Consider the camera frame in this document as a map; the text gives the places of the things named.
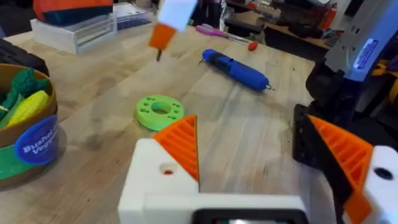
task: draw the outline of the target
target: workbench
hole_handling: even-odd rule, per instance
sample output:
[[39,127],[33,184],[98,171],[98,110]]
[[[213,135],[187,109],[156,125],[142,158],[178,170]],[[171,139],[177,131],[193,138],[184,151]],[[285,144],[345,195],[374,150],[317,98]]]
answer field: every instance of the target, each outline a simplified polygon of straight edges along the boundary
[[[123,30],[81,55],[38,44],[31,32],[7,38],[47,63],[60,154],[43,174],[0,192],[1,223],[118,223],[134,145],[155,133],[137,122],[136,103],[152,94],[197,114],[202,192],[301,195],[312,223],[334,223],[323,174],[292,159],[293,108],[311,101],[305,80],[314,63],[264,45],[249,52],[192,27],[156,62],[147,44],[153,26]],[[260,70],[276,91],[254,92],[199,63],[209,48]]]

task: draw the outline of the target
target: blue sticker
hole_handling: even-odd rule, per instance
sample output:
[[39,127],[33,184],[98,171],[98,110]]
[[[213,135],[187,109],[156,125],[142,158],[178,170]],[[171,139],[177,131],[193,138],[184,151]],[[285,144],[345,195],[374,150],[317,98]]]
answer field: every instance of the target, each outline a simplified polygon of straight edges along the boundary
[[55,158],[58,151],[57,115],[33,125],[14,145],[16,156],[31,165],[42,165]]
[[368,39],[363,45],[362,50],[356,57],[354,68],[362,69],[365,67],[366,62],[368,61],[369,57],[371,56],[373,50],[376,48],[379,41],[374,39]]

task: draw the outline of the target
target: white screw hole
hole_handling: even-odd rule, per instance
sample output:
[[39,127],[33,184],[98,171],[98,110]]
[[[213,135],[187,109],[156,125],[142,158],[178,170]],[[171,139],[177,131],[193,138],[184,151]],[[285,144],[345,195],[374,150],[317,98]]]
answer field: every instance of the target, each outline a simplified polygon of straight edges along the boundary
[[163,175],[173,175],[177,170],[177,165],[173,163],[166,163],[160,165],[160,173]]

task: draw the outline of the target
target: blue circular label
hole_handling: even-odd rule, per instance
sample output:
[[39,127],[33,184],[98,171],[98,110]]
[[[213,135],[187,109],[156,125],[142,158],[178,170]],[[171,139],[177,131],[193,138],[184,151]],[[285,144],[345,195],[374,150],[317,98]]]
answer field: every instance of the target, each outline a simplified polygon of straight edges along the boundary
[[57,115],[51,115],[25,131],[14,145],[16,156],[32,165],[53,160],[58,150],[57,120]]

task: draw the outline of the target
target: black machine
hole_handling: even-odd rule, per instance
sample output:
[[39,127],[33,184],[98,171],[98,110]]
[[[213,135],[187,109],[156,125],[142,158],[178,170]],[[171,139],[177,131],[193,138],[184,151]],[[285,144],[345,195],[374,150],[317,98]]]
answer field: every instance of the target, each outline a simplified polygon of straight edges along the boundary
[[3,39],[0,39],[0,63],[32,67],[46,75],[49,75],[49,70],[43,59],[32,55],[26,52],[26,50],[20,49]]

